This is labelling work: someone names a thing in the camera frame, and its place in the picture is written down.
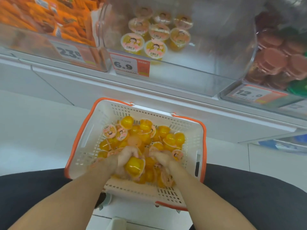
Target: forearm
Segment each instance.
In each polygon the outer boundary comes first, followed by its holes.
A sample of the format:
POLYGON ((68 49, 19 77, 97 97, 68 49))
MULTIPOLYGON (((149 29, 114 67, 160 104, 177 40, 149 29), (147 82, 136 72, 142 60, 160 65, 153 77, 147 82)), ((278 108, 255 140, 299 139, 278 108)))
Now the forearm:
POLYGON ((171 162, 169 169, 197 230, 255 230, 252 224, 235 207, 188 174, 177 162, 171 162))
POLYGON ((86 229, 98 197, 116 168, 109 162, 97 163, 87 173, 40 201, 10 229, 86 229))

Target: floor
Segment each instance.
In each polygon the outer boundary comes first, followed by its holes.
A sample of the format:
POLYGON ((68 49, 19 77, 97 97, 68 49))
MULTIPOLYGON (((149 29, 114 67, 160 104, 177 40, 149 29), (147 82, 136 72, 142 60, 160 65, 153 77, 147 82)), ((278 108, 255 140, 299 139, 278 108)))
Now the floor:
MULTIPOLYGON (((89 112, 1 90, 0 107, 0 175, 63 168, 89 112)), ((307 191, 307 156, 210 138, 207 147, 208 163, 266 174, 307 191)), ((125 218, 128 229, 188 229, 192 224, 186 212, 114 197, 94 211, 87 229, 105 229, 115 216, 125 218)))

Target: pink jar lid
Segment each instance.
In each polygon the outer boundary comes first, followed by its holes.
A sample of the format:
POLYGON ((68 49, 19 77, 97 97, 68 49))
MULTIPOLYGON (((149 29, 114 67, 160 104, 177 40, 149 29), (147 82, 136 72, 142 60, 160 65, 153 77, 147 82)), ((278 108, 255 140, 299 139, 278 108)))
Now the pink jar lid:
POLYGON ((287 65, 287 56, 275 48, 266 48, 256 57, 258 68, 269 75, 280 73, 287 65))
POLYGON ((260 49, 265 49, 269 47, 278 48, 282 45, 284 40, 276 35, 274 35, 271 31, 266 30, 262 31, 258 34, 258 45, 260 49))
POLYGON ((299 42, 286 41, 282 47, 282 51, 287 55, 304 54, 307 51, 307 46, 299 42))
POLYGON ((296 80, 303 80, 307 77, 307 58, 303 55, 292 55, 285 71, 296 80))

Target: black trousers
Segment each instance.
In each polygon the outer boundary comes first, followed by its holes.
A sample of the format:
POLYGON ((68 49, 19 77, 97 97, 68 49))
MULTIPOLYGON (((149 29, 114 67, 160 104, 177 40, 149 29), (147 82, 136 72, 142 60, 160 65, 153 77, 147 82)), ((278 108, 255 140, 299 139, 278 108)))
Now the black trousers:
MULTIPOLYGON (((1 176, 0 230, 8 229, 36 203, 70 181, 63 169, 1 176)), ((307 193, 293 185, 212 164, 207 165, 204 184, 236 207, 258 230, 307 229, 307 193)))

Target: white plastic basket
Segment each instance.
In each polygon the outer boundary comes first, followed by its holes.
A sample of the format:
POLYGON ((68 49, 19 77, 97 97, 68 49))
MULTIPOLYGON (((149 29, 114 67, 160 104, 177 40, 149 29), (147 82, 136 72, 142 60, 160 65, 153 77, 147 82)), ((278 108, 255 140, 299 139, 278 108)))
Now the white plastic basket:
MULTIPOLYGON (((105 139, 102 135, 103 127, 127 115, 135 120, 145 118, 156 126, 165 125, 173 131, 183 132, 186 141, 182 146, 184 153, 182 165, 198 180, 201 182, 204 180, 207 149, 206 128, 202 122, 111 98, 98 99, 84 120, 65 168, 67 178, 75 179, 88 170, 88 166, 94 163, 100 151, 99 143, 105 139)), ((111 178, 104 188, 106 192, 118 196, 136 198, 177 210, 187 210, 176 186, 163 189, 155 185, 111 178)))

